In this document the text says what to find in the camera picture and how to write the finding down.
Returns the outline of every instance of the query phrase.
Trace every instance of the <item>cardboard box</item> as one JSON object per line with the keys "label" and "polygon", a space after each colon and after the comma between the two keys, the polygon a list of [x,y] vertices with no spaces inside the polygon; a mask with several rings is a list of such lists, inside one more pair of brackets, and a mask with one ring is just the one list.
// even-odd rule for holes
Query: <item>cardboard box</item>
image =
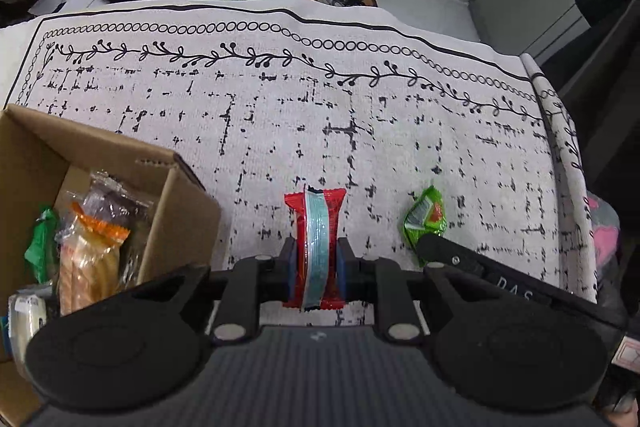
{"label": "cardboard box", "polygon": [[[189,263],[209,264],[220,208],[175,152],[17,105],[0,113],[0,315],[18,288],[34,283],[24,261],[42,204],[88,187],[107,171],[158,203],[138,283]],[[0,417],[20,425],[37,407],[0,344]]]}

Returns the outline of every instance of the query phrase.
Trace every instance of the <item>green snack package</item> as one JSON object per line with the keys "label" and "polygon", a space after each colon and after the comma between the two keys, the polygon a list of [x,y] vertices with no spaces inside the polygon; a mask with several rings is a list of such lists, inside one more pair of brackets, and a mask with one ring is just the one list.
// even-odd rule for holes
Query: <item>green snack package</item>
{"label": "green snack package", "polygon": [[53,239],[57,227],[58,216],[55,210],[45,206],[36,220],[31,244],[24,252],[24,258],[31,264],[33,275],[40,284],[53,279],[57,271],[56,244]]}
{"label": "green snack package", "polygon": [[402,223],[402,231],[409,246],[415,245],[425,233],[442,235],[447,230],[447,218],[444,214],[442,194],[431,185],[423,190],[414,206],[406,214]]}

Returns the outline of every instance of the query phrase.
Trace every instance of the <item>black plastic mount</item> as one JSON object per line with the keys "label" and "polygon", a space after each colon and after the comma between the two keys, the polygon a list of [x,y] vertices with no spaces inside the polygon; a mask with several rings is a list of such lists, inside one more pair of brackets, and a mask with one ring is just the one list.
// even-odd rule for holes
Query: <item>black plastic mount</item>
{"label": "black plastic mount", "polygon": [[[27,350],[34,387],[60,410],[85,413],[170,396],[218,350],[260,338],[260,304],[289,300],[295,253],[289,237],[279,257],[241,259],[229,271],[185,267],[52,322]],[[375,336],[417,349],[441,380],[486,407],[543,413],[591,403],[628,334],[625,317],[441,237],[418,242],[423,272],[356,257],[345,238],[336,254],[341,296],[373,305]],[[532,293],[510,292],[501,278]]]}

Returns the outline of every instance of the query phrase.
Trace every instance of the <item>blue stripe on package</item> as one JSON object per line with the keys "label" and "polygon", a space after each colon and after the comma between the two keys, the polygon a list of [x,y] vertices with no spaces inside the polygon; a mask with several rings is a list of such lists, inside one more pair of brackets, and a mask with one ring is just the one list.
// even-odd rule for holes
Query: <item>blue stripe on package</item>
{"label": "blue stripe on package", "polygon": [[324,194],[305,190],[306,281],[302,308],[320,306],[329,277],[329,209]]}

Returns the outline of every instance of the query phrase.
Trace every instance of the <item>white fabric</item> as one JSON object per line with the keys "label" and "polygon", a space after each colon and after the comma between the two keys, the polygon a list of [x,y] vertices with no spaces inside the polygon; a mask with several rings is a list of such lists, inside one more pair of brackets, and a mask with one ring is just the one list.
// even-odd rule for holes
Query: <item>white fabric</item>
{"label": "white fabric", "polygon": [[[283,195],[309,184],[347,188],[339,229],[357,255],[417,268],[399,224],[433,180],[447,238],[594,301],[570,119],[530,57],[381,9],[178,4],[37,20],[8,101],[177,150],[222,206],[226,266],[278,253],[295,234]],[[356,305],[267,308],[277,322],[365,320]]]}
{"label": "white fabric", "polygon": [[55,10],[62,3],[66,3],[68,0],[37,0],[31,8],[29,13],[32,15],[47,15],[55,12]]}

